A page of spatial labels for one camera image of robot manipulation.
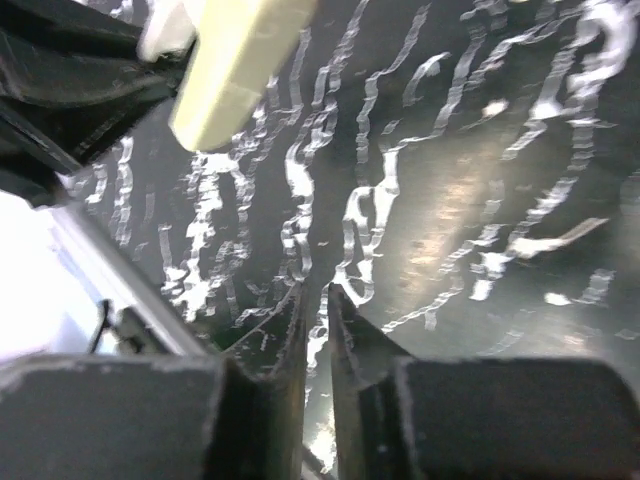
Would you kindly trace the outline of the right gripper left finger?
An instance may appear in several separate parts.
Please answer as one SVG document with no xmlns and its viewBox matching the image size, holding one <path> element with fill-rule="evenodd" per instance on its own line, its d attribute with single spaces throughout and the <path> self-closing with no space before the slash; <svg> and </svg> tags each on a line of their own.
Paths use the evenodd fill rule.
<svg viewBox="0 0 640 480">
<path fill-rule="evenodd" d="M 306 300 L 225 353 L 30 355 L 1 368 L 5 479 L 299 479 Z"/>
</svg>

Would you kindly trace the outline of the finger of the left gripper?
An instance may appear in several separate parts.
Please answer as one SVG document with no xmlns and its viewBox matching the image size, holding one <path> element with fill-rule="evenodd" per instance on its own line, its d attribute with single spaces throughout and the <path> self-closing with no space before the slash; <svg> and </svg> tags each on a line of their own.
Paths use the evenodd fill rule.
<svg viewBox="0 0 640 480">
<path fill-rule="evenodd" d="M 138 58 L 140 27 L 76 1 L 1 4 L 1 188 L 34 207 L 176 95 L 187 61 Z"/>
</svg>

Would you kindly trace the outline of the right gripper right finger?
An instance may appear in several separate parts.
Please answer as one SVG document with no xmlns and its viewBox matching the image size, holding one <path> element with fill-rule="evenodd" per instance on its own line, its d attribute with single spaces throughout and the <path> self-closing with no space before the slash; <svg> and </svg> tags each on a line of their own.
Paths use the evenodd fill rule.
<svg viewBox="0 0 640 480">
<path fill-rule="evenodd" d="M 635 479 L 639 407 L 578 358 L 417 358 L 328 290 L 343 479 Z"/>
</svg>

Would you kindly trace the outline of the cream white stapler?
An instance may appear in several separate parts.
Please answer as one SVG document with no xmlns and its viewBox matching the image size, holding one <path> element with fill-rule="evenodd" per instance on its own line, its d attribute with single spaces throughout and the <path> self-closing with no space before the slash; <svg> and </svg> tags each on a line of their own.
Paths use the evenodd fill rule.
<svg viewBox="0 0 640 480">
<path fill-rule="evenodd" d="M 244 125 L 309 24 L 308 0 L 157 1 L 138 42 L 147 62 L 186 53 L 170 117 L 187 151 L 210 151 Z"/>
</svg>

